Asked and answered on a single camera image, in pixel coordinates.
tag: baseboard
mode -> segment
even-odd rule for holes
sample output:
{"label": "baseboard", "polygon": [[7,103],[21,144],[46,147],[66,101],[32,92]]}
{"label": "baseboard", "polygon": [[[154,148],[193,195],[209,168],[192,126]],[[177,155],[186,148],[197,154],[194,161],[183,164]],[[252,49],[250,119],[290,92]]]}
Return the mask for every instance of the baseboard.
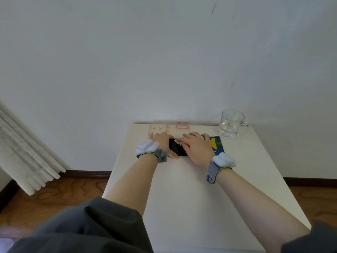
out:
{"label": "baseboard", "polygon": [[15,180],[9,181],[9,183],[0,192],[0,212],[7,206],[14,195],[19,191],[20,187]]}
{"label": "baseboard", "polygon": [[111,171],[67,170],[65,173],[60,172],[59,175],[76,179],[109,179]]}
{"label": "baseboard", "polygon": [[284,177],[289,187],[337,187],[337,179],[307,179],[303,177]]}

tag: tabletop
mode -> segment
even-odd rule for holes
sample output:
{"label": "tabletop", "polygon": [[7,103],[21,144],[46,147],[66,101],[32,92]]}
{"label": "tabletop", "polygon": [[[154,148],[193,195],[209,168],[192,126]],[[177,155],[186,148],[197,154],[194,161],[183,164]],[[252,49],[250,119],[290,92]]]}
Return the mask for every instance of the tabletop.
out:
{"label": "tabletop", "polygon": [[[190,126],[210,136],[218,136],[217,129]],[[134,151],[148,131],[149,124],[130,125],[103,197],[137,160]],[[237,163],[235,172],[311,227],[252,128],[221,142]],[[207,183],[187,156],[158,165],[143,220],[154,252],[264,252],[221,187]]]}

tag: wooden floor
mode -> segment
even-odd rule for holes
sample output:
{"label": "wooden floor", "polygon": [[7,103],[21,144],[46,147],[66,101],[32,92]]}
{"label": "wooden floor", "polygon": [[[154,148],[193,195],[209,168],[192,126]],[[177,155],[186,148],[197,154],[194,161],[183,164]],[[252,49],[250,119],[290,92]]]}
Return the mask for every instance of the wooden floor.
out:
{"label": "wooden floor", "polygon": [[[61,178],[28,196],[20,190],[0,213],[0,253],[67,206],[102,196],[107,179]],[[290,187],[309,221],[337,226],[337,188]]]}

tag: hand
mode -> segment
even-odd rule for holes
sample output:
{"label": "hand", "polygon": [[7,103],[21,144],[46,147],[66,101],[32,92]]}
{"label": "hand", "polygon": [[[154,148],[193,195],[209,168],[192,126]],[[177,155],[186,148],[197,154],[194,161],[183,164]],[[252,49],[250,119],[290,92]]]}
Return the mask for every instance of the hand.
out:
{"label": "hand", "polygon": [[156,133],[153,135],[153,133],[150,134],[149,139],[152,139],[154,142],[159,143],[159,148],[163,148],[167,151],[167,155],[172,157],[173,159],[179,159],[179,156],[173,152],[169,147],[169,139],[173,139],[174,137],[170,134],[167,134],[166,132],[162,133]]}
{"label": "hand", "polygon": [[176,140],[181,142],[187,155],[195,164],[207,168],[215,156],[210,146],[210,136],[206,133],[200,135],[198,132],[191,132],[189,135],[183,134],[182,138],[176,138]]}

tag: white cloth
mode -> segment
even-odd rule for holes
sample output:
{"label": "white cloth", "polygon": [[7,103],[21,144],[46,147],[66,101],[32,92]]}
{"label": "white cloth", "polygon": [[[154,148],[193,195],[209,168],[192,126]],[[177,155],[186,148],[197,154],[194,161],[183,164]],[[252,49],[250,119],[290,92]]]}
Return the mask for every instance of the white cloth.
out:
{"label": "white cloth", "polygon": [[47,151],[0,109],[0,167],[28,194],[66,172]]}

